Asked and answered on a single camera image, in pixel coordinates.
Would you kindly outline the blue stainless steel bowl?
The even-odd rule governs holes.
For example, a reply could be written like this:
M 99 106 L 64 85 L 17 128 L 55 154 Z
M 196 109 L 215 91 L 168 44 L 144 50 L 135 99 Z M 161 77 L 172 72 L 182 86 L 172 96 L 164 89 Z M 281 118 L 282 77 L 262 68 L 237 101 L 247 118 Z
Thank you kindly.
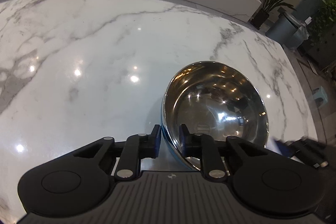
M 161 123 L 170 152 L 194 170 L 201 167 L 200 160 L 182 155 L 181 124 L 216 141 L 237 136 L 264 147 L 269 136 L 258 90 L 239 71 L 216 61 L 198 61 L 176 73 L 163 96 Z

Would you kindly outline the small teal stool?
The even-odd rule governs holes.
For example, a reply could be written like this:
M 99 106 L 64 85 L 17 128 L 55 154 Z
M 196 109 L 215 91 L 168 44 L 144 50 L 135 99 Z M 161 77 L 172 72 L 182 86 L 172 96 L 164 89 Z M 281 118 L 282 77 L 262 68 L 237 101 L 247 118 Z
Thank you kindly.
M 322 86 L 313 89 L 313 99 L 318 108 L 321 108 L 328 103 L 327 93 Z

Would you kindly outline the grey pedal trash bin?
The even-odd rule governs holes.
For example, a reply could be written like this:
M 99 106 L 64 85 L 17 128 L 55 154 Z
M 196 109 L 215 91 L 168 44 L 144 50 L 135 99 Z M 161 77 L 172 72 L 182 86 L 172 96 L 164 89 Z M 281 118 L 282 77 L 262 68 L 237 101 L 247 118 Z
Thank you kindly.
M 281 11 L 278 20 L 265 33 L 267 38 L 289 49 L 297 49 L 309 38 L 306 23 L 296 19 L 292 14 Z

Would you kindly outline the leafy plant at right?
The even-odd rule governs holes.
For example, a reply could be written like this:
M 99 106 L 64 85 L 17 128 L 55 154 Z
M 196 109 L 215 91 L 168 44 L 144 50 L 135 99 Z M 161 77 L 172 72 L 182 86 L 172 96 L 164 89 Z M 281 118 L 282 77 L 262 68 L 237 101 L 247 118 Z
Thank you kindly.
M 325 67 L 335 60 L 335 0 L 321 0 L 309 25 L 314 58 Z

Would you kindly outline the potted green plant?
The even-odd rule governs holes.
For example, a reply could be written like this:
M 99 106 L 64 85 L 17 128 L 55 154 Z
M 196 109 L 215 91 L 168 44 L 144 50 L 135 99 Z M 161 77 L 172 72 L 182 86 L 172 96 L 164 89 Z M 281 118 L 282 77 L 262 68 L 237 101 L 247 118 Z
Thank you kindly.
M 261 25 L 269 18 L 270 12 L 273 11 L 275 8 L 282 6 L 287 7 L 292 11 L 296 10 L 294 5 L 288 3 L 287 0 L 262 0 L 260 10 L 251 20 L 252 26 L 259 30 Z

